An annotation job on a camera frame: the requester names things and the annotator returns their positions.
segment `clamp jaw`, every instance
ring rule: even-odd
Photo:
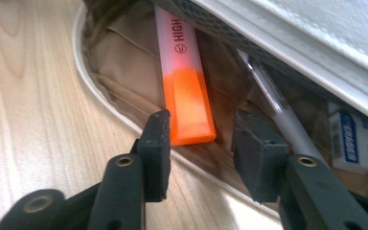
[[[145,202],[166,198],[170,113],[152,114],[130,153],[111,158],[103,181],[68,199],[39,190],[19,199],[0,221],[6,229],[145,229]]]

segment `wooden surface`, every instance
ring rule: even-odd
[[[108,112],[75,70],[71,31],[81,1],[0,1],[0,218],[20,197],[66,197],[99,182],[137,134]],[[147,205],[148,229],[273,229],[221,187],[172,161],[168,199]]]

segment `pencil case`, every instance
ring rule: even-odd
[[[165,5],[174,2],[165,1]],[[270,119],[268,105],[257,84],[248,77],[236,52],[239,44],[246,44],[241,48],[264,63],[328,162],[331,162],[332,148],[328,102],[360,114],[368,121],[367,116],[348,103],[265,49],[237,36],[233,29],[208,12],[193,5],[184,7],[193,9],[194,13],[175,13],[199,29],[196,36],[217,132],[213,142],[172,149],[172,156],[191,169],[246,197],[248,191],[234,169],[231,152],[235,111],[242,109],[258,115],[280,134]],[[140,133],[148,116],[165,108],[151,1],[85,0],[75,20],[73,49],[77,69],[98,101],[135,131]],[[332,170],[349,190],[368,197],[368,174]]]

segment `white eraser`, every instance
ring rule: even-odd
[[[329,108],[332,157],[335,168],[368,173],[368,123],[357,115]]]

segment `highlighter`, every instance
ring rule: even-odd
[[[211,106],[192,26],[155,6],[166,108],[172,146],[213,141]]]

